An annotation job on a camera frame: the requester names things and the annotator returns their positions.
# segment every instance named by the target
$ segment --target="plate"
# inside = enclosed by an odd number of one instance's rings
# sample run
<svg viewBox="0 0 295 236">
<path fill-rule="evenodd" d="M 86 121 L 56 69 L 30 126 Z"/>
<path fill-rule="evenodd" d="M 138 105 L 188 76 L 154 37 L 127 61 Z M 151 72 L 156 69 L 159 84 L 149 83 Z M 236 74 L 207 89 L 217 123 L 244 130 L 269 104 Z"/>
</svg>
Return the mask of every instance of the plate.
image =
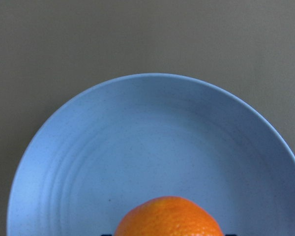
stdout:
<svg viewBox="0 0 295 236">
<path fill-rule="evenodd" d="M 295 157 L 229 92 L 193 78 L 137 74 L 77 95 L 29 144 L 7 233 L 100 236 L 151 198 L 207 210 L 225 234 L 295 235 Z"/>
</svg>

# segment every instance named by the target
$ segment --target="gray table surface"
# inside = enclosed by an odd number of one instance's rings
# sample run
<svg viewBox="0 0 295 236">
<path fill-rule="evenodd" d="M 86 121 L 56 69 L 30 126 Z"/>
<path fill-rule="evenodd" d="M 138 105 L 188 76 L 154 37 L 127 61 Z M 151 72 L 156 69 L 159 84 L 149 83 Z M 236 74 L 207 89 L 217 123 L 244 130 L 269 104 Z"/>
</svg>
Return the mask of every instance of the gray table surface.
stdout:
<svg viewBox="0 0 295 236">
<path fill-rule="evenodd" d="M 0 235 L 43 122 L 93 85 L 145 72 L 230 91 L 295 154 L 295 0 L 0 1 Z"/>
</svg>

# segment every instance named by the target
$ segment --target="blue plate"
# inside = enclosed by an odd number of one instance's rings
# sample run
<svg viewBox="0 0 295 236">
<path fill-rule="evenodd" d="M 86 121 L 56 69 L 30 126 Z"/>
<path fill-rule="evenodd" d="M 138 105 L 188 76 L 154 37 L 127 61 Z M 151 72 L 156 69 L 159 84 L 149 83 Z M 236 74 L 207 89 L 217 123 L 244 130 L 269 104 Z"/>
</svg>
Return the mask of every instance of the blue plate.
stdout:
<svg viewBox="0 0 295 236">
<path fill-rule="evenodd" d="M 171 74 L 94 86 L 28 146 L 10 194 L 9 236 L 112 234 L 133 207 L 177 195 L 225 234 L 295 236 L 295 157 L 234 95 Z"/>
</svg>

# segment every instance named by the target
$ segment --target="orange round object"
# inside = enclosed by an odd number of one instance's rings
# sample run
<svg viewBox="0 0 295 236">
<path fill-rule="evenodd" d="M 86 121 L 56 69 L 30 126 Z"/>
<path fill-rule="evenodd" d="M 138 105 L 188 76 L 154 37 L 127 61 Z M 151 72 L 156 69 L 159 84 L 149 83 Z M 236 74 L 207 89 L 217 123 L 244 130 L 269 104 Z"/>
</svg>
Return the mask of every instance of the orange round object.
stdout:
<svg viewBox="0 0 295 236">
<path fill-rule="evenodd" d="M 128 212 L 114 236 L 223 236 L 205 210 L 181 197 L 152 199 Z"/>
</svg>

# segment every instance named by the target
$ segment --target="tangerine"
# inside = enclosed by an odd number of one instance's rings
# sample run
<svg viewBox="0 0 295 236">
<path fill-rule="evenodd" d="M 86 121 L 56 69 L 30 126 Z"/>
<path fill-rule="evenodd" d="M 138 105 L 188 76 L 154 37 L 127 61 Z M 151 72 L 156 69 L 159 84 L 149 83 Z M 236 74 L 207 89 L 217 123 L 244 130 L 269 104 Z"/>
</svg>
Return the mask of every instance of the tangerine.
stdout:
<svg viewBox="0 0 295 236">
<path fill-rule="evenodd" d="M 204 209 L 175 196 L 152 199 L 129 211 L 114 236 L 222 236 Z"/>
</svg>

